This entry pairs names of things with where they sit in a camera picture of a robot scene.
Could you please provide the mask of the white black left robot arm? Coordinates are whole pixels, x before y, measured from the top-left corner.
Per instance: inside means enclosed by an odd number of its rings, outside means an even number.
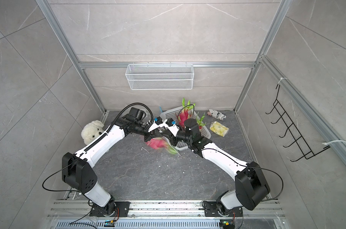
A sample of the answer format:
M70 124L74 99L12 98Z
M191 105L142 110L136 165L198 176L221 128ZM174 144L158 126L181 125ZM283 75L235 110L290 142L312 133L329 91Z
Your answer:
M120 119L111 124L97 139L76 153L66 153L62 157L62 181L81 192L93 202L92 209L104 216L111 216L116 211L115 199L99 183L93 167L117 142L130 132L144 135L157 119L147 124L129 123Z

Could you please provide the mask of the pink dragon fruit green scales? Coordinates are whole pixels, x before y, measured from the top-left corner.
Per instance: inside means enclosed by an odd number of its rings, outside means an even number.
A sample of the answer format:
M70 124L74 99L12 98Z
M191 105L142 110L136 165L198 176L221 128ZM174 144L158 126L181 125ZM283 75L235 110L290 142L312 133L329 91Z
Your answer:
M177 115L177 120L181 128L185 128L184 122L190 119L194 114L195 104L192 104L190 100L185 102L185 98L182 99L182 109Z

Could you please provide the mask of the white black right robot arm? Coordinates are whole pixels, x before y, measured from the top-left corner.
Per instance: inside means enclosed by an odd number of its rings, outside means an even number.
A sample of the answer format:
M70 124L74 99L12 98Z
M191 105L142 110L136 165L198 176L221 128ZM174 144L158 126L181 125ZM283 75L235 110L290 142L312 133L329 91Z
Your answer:
M201 135L194 119L187 119L184 126L182 129L173 119L165 119L160 133L170 143L187 144L193 153L213 162L235 181L235 189L223 193L216 201L219 214L226 216L238 207L254 210L270 193L262 168L254 161L248 163L239 160L220 149L212 140Z

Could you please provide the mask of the clear zip-top bag blue seal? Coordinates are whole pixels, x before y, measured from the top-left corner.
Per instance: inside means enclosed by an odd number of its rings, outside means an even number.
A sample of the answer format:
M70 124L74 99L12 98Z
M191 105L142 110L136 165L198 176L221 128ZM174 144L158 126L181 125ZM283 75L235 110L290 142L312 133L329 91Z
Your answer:
M163 112L160 106L148 106L148 108L152 111L154 116L160 116L160 114Z

